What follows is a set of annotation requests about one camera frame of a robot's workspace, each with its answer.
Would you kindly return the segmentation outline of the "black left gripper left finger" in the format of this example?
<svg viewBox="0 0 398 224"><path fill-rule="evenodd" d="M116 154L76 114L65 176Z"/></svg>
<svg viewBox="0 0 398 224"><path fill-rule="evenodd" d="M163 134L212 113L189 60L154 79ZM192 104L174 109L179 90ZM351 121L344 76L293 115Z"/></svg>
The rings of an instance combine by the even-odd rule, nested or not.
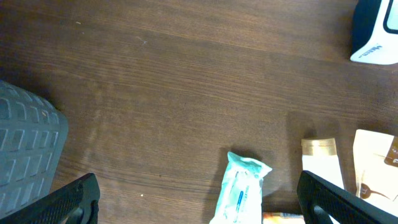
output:
<svg viewBox="0 0 398 224"><path fill-rule="evenodd" d="M96 176L87 173L29 206L1 219L1 223L97 224L100 188Z"/></svg>

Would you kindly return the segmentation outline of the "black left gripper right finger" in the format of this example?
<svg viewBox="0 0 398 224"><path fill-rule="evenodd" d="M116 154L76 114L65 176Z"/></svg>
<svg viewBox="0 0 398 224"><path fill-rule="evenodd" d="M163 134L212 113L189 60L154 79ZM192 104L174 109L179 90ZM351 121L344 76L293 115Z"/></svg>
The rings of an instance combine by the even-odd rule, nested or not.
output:
<svg viewBox="0 0 398 224"><path fill-rule="evenodd" d="M396 216L307 170L301 172L297 196L305 223L397 223Z"/></svg>

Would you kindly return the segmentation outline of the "white cream tube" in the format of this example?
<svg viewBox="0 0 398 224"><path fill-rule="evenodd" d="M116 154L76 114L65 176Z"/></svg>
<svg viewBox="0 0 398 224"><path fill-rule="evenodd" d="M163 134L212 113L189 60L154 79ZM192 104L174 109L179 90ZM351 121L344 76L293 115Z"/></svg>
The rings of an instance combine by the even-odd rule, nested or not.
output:
<svg viewBox="0 0 398 224"><path fill-rule="evenodd" d="M302 167L323 179L344 188L335 138L302 139Z"/></svg>

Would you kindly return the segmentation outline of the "beige snack bag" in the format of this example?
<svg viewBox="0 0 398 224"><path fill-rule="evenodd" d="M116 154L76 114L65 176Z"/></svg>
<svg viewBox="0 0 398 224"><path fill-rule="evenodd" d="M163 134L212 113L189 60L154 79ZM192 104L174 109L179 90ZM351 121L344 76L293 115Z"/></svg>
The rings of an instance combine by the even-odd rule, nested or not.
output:
<svg viewBox="0 0 398 224"><path fill-rule="evenodd" d="M359 129L353 156L356 196L397 216L397 137Z"/></svg>

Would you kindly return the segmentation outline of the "small orange packet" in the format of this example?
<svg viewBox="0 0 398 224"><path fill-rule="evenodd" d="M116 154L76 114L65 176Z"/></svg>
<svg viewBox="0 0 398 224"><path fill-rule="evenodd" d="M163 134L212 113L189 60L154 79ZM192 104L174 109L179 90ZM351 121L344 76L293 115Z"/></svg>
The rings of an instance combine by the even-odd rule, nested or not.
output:
<svg viewBox="0 0 398 224"><path fill-rule="evenodd" d="M303 215L292 213L264 212L262 224L305 224Z"/></svg>

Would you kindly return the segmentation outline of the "teal tissue pack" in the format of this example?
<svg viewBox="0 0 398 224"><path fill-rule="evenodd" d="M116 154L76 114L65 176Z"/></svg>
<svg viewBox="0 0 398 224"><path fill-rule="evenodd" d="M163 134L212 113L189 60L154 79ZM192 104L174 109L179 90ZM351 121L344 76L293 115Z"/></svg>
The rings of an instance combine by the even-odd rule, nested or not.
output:
<svg viewBox="0 0 398 224"><path fill-rule="evenodd" d="M228 165L210 224L257 224L262 222L262 186L272 171L265 163L228 153Z"/></svg>

